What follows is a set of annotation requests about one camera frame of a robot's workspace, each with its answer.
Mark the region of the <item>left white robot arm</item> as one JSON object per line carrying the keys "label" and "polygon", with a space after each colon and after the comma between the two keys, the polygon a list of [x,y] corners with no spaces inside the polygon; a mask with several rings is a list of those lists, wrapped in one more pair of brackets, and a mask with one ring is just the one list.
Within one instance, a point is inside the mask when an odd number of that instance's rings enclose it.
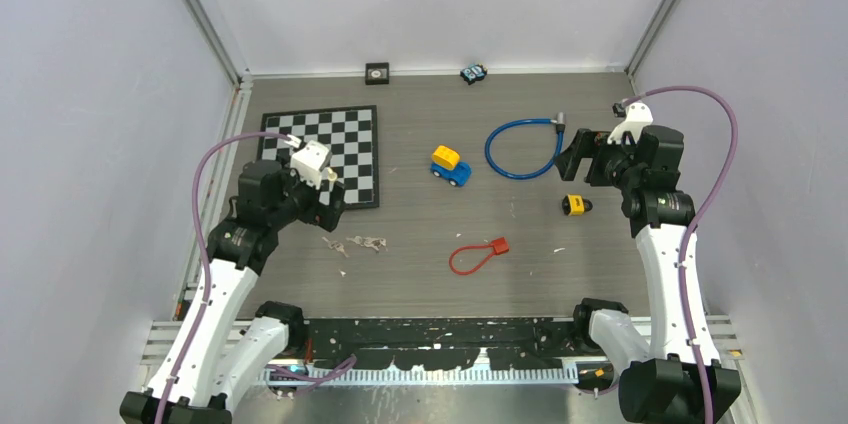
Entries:
{"label": "left white robot arm", "polygon": [[305,349],[301,308],[275,301],[259,307],[230,351],[224,347],[279,232],[297,221],[333,231],[345,210],[345,192],[329,167],[277,160],[244,166],[226,218],[205,241],[208,261],[177,337],[147,388],[124,396],[124,422],[230,423],[276,355],[293,358]]}

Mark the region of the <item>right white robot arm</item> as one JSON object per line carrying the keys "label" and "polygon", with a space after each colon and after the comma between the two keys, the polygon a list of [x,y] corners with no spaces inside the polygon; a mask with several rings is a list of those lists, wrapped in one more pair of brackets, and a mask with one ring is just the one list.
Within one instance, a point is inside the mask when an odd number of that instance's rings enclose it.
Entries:
{"label": "right white robot arm", "polygon": [[583,160],[585,181],[622,195],[643,263],[651,331],[643,337],[619,302],[585,298],[576,306],[571,341],[584,354],[606,355],[617,374],[618,402],[631,423],[716,423],[739,397],[739,373],[723,366],[704,314],[696,267],[696,209],[678,189],[684,137],[649,125],[625,132],[577,130],[554,163],[565,181]]}

